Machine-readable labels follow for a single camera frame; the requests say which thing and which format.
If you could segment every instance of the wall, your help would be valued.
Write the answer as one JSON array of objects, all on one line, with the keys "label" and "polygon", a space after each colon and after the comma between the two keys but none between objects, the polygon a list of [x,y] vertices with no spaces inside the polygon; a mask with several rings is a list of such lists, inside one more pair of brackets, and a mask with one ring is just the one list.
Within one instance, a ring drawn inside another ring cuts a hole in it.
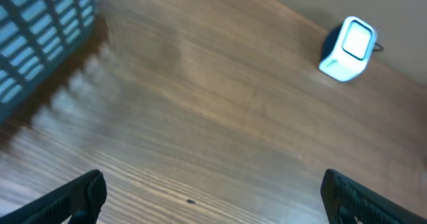
[{"label": "wall", "polygon": [[318,25],[331,29],[355,15],[378,31],[386,50],[382,60],[419,83],[427,84],[427,0],[278,0]]}]

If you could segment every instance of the gray basket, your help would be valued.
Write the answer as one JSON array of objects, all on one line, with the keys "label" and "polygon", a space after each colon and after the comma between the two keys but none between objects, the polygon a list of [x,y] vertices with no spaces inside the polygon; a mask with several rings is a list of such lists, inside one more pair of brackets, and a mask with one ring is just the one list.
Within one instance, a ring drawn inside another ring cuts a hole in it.
[{"label": "gray basket", "polygon": [[96,2],[0,0],[0,122],[87,39]]}]

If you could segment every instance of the plastic basket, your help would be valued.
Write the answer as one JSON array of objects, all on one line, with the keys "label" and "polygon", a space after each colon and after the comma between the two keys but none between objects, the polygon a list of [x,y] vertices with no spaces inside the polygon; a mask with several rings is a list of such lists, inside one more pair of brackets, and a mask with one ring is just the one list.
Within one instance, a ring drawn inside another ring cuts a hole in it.
[{"label": "plastic basket", "polygon": [[97,0],[0,0],[0,122],[89,36]]}]

